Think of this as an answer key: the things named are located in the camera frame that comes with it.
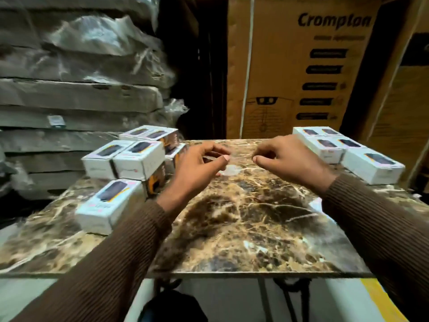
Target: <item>brown sleeve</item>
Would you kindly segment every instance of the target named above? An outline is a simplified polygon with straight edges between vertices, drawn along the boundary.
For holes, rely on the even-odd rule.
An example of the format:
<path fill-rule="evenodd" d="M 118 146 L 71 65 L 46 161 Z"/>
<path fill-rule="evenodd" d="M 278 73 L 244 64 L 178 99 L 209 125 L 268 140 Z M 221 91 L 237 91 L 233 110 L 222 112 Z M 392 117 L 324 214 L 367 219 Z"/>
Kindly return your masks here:
<path fill-rule="evenodd" d="M 171 222 L 147 201 L 12 321 L 123 321 Z"/>
<path fill-rule="evenodd" d="M 429 307 L 429 229 L 399 205 L 341 175 L 322 196 L 322 206 L 410 321 Z"/>

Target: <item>brown marble surface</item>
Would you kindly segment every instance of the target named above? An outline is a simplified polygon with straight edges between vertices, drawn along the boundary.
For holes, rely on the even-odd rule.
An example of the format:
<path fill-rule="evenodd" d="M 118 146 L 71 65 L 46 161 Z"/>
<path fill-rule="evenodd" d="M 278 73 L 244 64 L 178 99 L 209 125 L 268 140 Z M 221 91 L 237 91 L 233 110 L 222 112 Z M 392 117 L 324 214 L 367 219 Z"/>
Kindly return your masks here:
<path fill-rule="evenodd" d="M 307 208 L 314 194 L 253 164 L 260 140 L 220 142 L 234 150 L 238 174 L 217 178 L 188 204 L 148 276 L 371 276 L 336 223 Z M 87 255 L 104 237 L 81 231 L 74 211 L 102 186 L 80 179 L 32 214 L 0 247 L 0 277 L 58 277 Z M 429 206 L 405 190 L 370 188 L 429 220 Z"/>

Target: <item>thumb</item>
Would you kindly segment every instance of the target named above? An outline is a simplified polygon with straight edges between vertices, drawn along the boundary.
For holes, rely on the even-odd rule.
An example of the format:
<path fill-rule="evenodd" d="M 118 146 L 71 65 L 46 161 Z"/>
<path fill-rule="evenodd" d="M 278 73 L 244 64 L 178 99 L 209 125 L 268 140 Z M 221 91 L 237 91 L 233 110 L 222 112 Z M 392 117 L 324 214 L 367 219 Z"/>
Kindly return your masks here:
<path fill-rule="evenodd" d="M 254 156 L 252 158 L 253 162 L 261 168 L 273 172 L 275 170 L 275 161 L 276 159 L 270 159 L 264 156 Z"/>
<path fill-rule="evenodd" d="M 207 171 L 210 172 L 210 175 L 216 175 L 221 169 L 224 169 L 226 165 L 228 165 L 229 159 L 231 157 L 229 155 L 223 155 L 216 158 L 214 161 L 204 164 L 207 168 Z"/>

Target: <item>phone image on box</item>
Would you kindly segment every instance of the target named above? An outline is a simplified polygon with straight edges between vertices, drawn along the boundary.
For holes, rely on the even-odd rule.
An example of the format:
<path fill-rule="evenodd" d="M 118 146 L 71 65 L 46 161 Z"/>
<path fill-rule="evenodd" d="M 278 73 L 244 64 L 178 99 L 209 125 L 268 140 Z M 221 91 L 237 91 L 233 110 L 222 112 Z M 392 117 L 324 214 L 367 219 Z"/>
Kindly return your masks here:
<path fill-rule="evenodd" d="M 322 144 L 325 147 L 330 147 L 330 148 L 336 148 L 337 147 L 336 145 L 334 145 L 329 140 L 318 139 L 318 141 L 319 141 L 320 144 Z"/>
<path fill-rule="evenodd" d="M 159 136 L 165 134 L 165 131 L 157 131 L 154 133 L 151 133 L 150 135 L 148 135 L 148 138 L 154 139 L 154 138 L 158 138 Z"/>
<path fill-rule="evenodd" d="M 125 189 L 126 185 L 127 184 L 122 181 L 115 181 L 97 197 L 101 201 L 110 201 L 115 196 L 117 196 L 123 189 Z"/>
<path fill-rule="evenodd" d="M 358 145 L 357 143 L 351 141 L 351 140 L 347 140 L 347 139 L 338 139 L 338 141 L 340 141 L 341 143 L 345 144 L 346 146 L 349 147 L 356 147 L 356 148 L 360 148 L 360 145 Z"/>
<path fill-rule="evenodd" d="M 122 148 L 122 146 L 120 146 L 120 145 L 111 145 L 111 146 L 107 147 L 106 149 L 103 149 L 102 151 L 100 151 L 97 155 L 98 156 L 109 156 L 121 148 Z"/>
<path fill-rule="evenodd" d="M 303 129 L 303 131 L 311 136 L 315 136 L 317 135 L 317 132 L 314 130 L 310 130 L 310 129 Z"/>
<path fill-rule="evenodd" d="M 130 149 L 130 151 L 131 152 L 142 152 L 143 150 L 145 150 L 149 146 L 151 146 L 150 143 L 142 141 L 142 142 L 137 143 L 134 147 L 132 147 Z"/>
<path fill-rule="evenodd" d="M 384 164 L 384 165 L 394 165 L 394 161 L 390 161 L 389 159 L 387 159 L 386 157 L 379 155 L 379 154 L 365 154 L 368 158 L 371 158 L 373 161 L 376 161 L 380 164 Z"/>
<path fill-rule="evenodd" d="M 132 136 L 136 136 L 137 134 L 142 134 L 143 132 L 146 132 L 147 130 L 148 129 L 146 129 L 146 128 L 142 128 L 142 129 L 138 129 L 138 130 L 132 131 L 130 134 Z"/>
<path fill-rule="evenodd" d="M 334 130 L 332 129 L 322 129 L 323 132 L 327 133 L 327 134 L 338 134 L 336 133 Z"/>

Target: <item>brown cardboard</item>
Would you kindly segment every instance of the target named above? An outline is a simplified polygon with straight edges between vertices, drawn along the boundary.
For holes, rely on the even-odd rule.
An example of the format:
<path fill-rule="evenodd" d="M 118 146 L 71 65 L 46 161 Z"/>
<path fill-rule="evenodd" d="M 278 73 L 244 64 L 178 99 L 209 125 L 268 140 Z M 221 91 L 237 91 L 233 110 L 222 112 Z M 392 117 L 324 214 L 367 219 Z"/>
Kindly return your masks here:
<path fill-rule="evenodd" d="M 293 126 L 339 129 L 380 4 L 380 0 L 255 0 L 241 137 L 270 138 L 291 133 Z M 227 138 L 237 139 L 250 0 L 229 0 L 228 24 Z M 320 56 L 318 49 L 339 48 L 347 49 L 345 58 L 311 57 Z M 320 65 L 341 72 L 311 73 Z M 303 90 L 306 83 L 323 82 L 336 83 L 335 90 Z"/>
<path fill-rule="evenodd" d="M 429 146 L 429 65 L 418 61 L 429 33 L 429 4 L 411 0 L 389 64 L 370 105 L 360 143 L 405 165 L 400 185 L 410 186 Z"/>

